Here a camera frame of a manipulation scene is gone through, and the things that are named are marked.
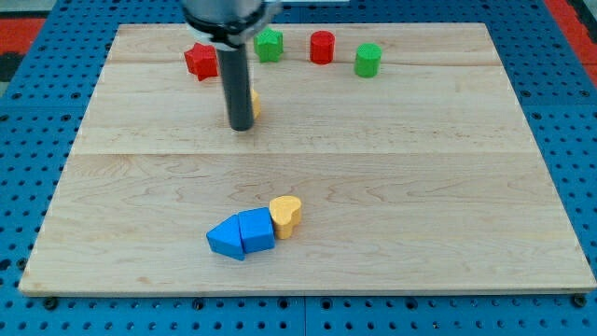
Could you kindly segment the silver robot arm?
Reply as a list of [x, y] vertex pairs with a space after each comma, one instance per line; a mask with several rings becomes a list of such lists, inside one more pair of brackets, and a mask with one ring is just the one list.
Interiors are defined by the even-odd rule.
[[184, 20], [195, 39], [215, 48], [229, 126], [244, 132], [254, 125], [246, 43], [281, 11], [280, 1], [182, 0]]

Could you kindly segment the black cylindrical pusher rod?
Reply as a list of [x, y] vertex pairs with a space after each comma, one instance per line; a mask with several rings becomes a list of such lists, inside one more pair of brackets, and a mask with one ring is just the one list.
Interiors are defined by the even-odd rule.
[[237, 132], [248, 131], [254, 125], [254, 117], [246, 45], [232, 51], [218, 50], [216, 56], [229, 126]]

